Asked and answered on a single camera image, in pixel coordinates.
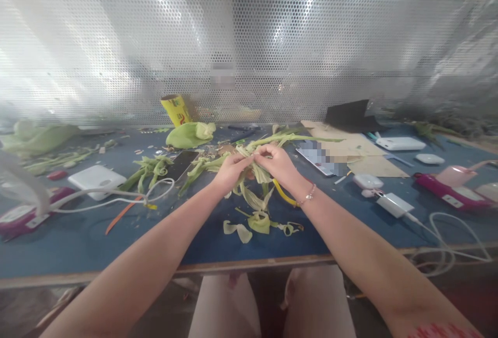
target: black phone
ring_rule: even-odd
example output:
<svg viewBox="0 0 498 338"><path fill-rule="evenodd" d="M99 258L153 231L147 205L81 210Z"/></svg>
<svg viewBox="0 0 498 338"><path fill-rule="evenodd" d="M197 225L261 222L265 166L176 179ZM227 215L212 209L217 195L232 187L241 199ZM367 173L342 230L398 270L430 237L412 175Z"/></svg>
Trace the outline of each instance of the black phone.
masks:
<svg viewBox="0 0 498 338"><path fill-rule="evenodd" d="M161 178L172 178L175 182L178 181L198 155L197 151L182 151L173 159L173 164L168 166L168 173L161 176Z"/></svg>

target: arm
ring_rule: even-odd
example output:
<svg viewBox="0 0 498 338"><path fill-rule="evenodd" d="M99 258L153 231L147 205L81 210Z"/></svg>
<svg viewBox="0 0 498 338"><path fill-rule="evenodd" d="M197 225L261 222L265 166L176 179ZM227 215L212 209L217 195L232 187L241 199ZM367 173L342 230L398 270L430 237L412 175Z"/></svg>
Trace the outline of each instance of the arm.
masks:
<svg viewBox="0 0 498 338"><path fill-rule="evenodd" d="M302 177L285 150L262 146L255 160L299 202L312 183ZM416 327L470 322L393 246L320 189L302 210L313 223L347 276L372 301L394 337L406 338Z"/></svg>
<svg viewBox="0 0 498 338"><path fill-rule="evenodd" d="M164 290L211 211L252 161L229 156L212 183L123 252L42 337L125 336Z"/></svg>

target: yellow cup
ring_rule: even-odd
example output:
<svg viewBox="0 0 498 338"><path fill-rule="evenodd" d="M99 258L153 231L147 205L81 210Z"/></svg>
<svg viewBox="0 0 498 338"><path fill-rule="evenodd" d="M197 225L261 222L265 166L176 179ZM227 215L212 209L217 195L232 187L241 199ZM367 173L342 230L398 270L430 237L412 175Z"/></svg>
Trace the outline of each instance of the yellow cup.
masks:
<svg viewBox="0 0 498 338"><path fill-rule="evenodd" d="M172 94L161 98L161 105L166 109L175 127L192 122L187 105L179 94Z"/></svg>

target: person's leg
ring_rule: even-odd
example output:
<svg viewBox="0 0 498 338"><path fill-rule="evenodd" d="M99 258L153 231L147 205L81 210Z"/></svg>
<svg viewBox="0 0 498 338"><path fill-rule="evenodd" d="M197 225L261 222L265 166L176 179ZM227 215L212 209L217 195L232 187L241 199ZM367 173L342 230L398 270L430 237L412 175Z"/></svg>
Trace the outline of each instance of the person's leg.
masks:
<svg viewBox="0 0 498 338"><path fill-rule="evenodd" d="M356 337L338 266L293 269L286 289L285 338Z"/></svg>
<svg viewBox="0 0 498 338"><path fill-rule="evenodd" d="M261 337L256 299L246 273L236 282L229 275L204 277L188 336Z"/></svg>

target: gold bracelet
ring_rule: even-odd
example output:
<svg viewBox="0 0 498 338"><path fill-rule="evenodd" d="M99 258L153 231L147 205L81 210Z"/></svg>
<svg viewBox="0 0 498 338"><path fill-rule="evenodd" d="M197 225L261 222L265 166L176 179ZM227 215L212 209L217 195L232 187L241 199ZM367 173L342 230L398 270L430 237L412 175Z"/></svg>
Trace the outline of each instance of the gold bracelet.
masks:
<svg viewBox="0 0 498 338"><path fill-rule="evenodd" d="M315 188L316 188L316 184L313 184L313 187L311 188L311 191L308 193L307 196L305 196L305 199L302 200L301 202L299 202L299 206L302 207L302 205L304 203L306 203L307 201L310 201L313 199L313 193L315 192Z"/></svg>

